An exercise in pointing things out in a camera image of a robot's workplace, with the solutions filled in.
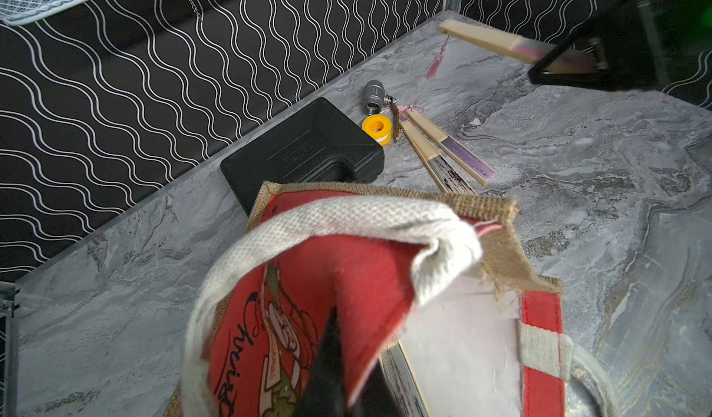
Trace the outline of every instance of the bag handle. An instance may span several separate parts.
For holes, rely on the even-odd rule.
[[[519,322],[519,354],[523,366],[568,381],[577,364],[591,377],[602,417],[621,417],[616,391],[598,360],[566,334]]]
[[[185,417],[216,415],[201,358],[218,303],[250,270],[313,236],[355,235],[423,244],[411,264],[415,299],[428,302],[482,257],[474,227],[435,201],[390,196],[339,196],[285,211],[245,234],[209,270],[188,322],[181,393]]]

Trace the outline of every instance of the black plastic case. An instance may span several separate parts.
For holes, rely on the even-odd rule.
[[[220,163],[249,213],[263,181],[361,182],[383,171],[383,147],[323,97]]]

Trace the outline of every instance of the printed cartoon graphic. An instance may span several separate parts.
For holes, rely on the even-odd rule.
[[[241,377],[243,352],[250,351],[255,346],[254,339],[259,334],[261,320],[258,299],[259,292],[250,292],[247,295],[240,322],[227,331],[225,359],[213,390],[220,417],[232,417],[236,413],[236,383]]]
[[[306,387],[316,353],[316,328],[283,289],[277,261],[266,265],[260,300],[269,352],[262,368],[259,415],[289,417]]]

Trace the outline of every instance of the gray marble surface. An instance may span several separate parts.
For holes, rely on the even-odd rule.
[[[521,63],[457,39],[427,80],[447,16],[461,19],[439,14],[21,279],[19,415],[160,415],[197,288],[245,226],[220,160],[318,96],[360,122],[377,78],[497,169],[472,186],[520,203],[524,249],[564,281],[566,332],[610,372],[626,416],[707,417],[712,113],[656,92],[535,87]],[[438,190],[406,140],[385,154],[376,184]],[[569,386],[569,416],[594,415],[590,402]]]

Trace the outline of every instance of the ptfe thread seal tape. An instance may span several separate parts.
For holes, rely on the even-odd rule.
[[[384,146],[388,144],[388,142],[391,142],[393,122],[391,122],[388,116],[373,115],[363,121],[361,129],[381,146]]]

